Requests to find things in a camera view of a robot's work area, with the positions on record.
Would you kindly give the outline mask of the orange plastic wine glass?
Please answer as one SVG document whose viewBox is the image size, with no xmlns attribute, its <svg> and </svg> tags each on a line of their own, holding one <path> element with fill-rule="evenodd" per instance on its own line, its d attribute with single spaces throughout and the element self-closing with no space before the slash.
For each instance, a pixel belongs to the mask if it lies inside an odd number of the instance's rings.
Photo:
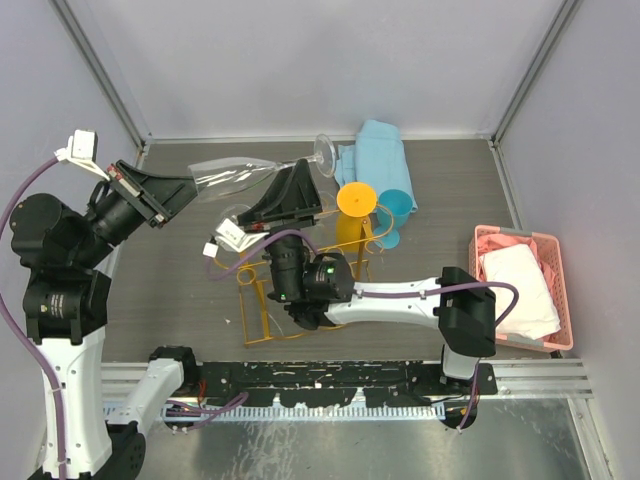
<svg viewBox="0 0 640 480">
<path fill-rule="evenodd" d="M 344 185 L 336 197 L 340 214 L 336 220 L 336 243 L 345 252 L 357 252 L 362 242 L 373 237 L 370 214 L 377 205 L 375 190 L 362 182 Z"/>
</svg>

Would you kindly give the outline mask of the clear flute glass back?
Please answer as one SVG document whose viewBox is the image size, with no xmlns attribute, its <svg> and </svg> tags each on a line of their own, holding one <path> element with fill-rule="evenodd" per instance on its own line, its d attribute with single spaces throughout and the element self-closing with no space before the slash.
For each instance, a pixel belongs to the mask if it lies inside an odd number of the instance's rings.
<svg viewBox="0 0 640 480">
<path fill-rule="evenodd" d="M 328 191 L 320 191 L 319 192 L 321 207 L 322 207 L 322 215 L 330 215 L 336 207 L 335 196 Z"/>
</svg>

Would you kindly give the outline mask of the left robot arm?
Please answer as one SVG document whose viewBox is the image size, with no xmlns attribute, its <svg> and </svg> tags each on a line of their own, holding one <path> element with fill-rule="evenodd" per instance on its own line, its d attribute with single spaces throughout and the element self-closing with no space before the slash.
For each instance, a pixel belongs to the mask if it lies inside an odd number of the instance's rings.
<svg viewBox="0 0 640 480">
<path fill-rule="evenodd" d="M 148 431 L 175 393 L 200 384 L 194 352 L 161 346 L 123 405 L 103 411 L 102 352 L 110 278 L 100 263 L 140 226 L 164 226 L 196 197 L 192 179 L 161 176 L 119 161 L 100 173 L 85 213 L 48 193 L 20 187 L 1 217 L 30 276 L 23 326 L 14 334 L 44 380 L 46 452 L 39 479 L 134 479 Z"/>
</svg>

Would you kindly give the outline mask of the clear flute glass front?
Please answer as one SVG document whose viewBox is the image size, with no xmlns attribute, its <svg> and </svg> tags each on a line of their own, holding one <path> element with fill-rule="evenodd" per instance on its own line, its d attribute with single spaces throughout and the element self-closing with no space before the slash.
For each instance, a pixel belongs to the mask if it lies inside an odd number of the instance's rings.
<svg viewBox="0 0 640 480">
<path fill-rule="evenodd" d="M 232 204 L 225 208 L 219 216 L 219 221 L 230 220 L 234 224 L 238 224 L 238 217 L 247 212 L 250 206 L 246 204 Z"/>
</svg>

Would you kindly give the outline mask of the clear flute glass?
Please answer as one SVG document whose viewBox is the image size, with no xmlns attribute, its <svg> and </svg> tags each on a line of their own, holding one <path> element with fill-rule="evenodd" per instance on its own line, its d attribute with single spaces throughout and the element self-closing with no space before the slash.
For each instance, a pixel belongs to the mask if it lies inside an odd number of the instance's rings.
<svg viewBox="0 0 640 480">
<path fill-rule="evenodd" d="M 319 192 L 321 207 L 322 207 L 322 215 L 330 215 L 336 207 L 335 196 L 328 191 L 320 191 Z"/>
<path fill-rule="evenodd" d="M 315 164 L 325 177 L 334 175 L 338 151 L 332 140 L 320 134 L 314 140 L 313 154 L 298 160 L 272 161 L 252 157 L 213 159 L 188 166 L 202 201 L 215 201 L 246 191 L 277 173 L 293 168 L 304 160 Z"/>
<path fill-rule="evenodd" d="M 230 220 L 234 224 L 238 224 L 238 217 L 247 212 L 250 206 L 246 204 L 232 204 L 225 208 L 219 216 L 219 221 Z"/>
</svg>

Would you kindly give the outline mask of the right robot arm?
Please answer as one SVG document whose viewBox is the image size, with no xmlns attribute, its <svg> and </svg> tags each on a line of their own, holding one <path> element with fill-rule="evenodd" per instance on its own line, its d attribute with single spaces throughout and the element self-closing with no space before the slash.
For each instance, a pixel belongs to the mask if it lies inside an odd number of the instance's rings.
<svg viewBox="0 0 640 480">
<path fill-rule="evenodd" d="M 409 282 L 357 281 L 345 256 L 317 253 L 306 231 L 322 211 L 306 160 L 279 165 L 250 159 L 240 178 L 250 187 L 270 182 L 260 200 L 238 217 L 249 233 L 262 233 L 258 253 L 269 265 L 268 298 L 282 304 L 301 328 L 361 322 L 419 325 L 444 339 L 438 379 L 459 394 L 473 381 L 480 359 L 496 353 L 495 294 L 457 267 Z"/>
</svg>

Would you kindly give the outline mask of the blue plastic wine glass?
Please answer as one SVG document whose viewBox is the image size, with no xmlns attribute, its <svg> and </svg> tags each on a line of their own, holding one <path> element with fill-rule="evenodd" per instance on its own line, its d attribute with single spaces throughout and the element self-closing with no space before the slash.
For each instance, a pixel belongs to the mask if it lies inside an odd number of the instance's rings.
<svg viewBox="0 0 640 480">
<path fill-rule="evenodd" d="M 399 229 L 407 222 L 413 209 L 411 196 L 398 189 L 382 192 L 378 198 L 377 226 L 373 230 L 376 244 L 385 250 L 400 243 Z"/>
</svg>

